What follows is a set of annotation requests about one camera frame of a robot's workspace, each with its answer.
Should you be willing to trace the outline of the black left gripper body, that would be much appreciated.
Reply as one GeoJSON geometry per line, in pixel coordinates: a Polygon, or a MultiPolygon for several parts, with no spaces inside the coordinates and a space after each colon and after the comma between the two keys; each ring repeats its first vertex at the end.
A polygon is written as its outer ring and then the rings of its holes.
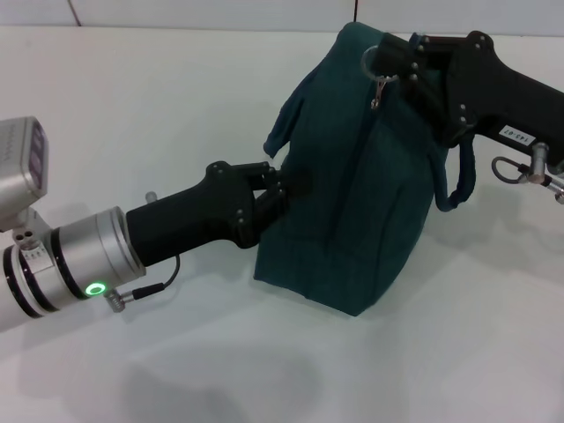
{"type": "Polygon", "coordinates": [[[196,186],[126,213],[131,246],[144,266],[218,240],[250,248],[259,238],[253,214],[260,188],[259,163],[212,163],[196,186]]]}

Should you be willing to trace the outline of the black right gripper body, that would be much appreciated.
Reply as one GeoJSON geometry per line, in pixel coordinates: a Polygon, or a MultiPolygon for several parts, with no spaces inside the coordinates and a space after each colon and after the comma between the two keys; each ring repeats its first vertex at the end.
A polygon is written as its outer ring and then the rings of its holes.
{"type": "Polygon", "coordinates": [[[528,155],[545,143],[547,164],[562,165],[563,93],[510,69],[485,33],[439,40],[449,49],[442,142],[451,147],[478,134],[528,155]]]}

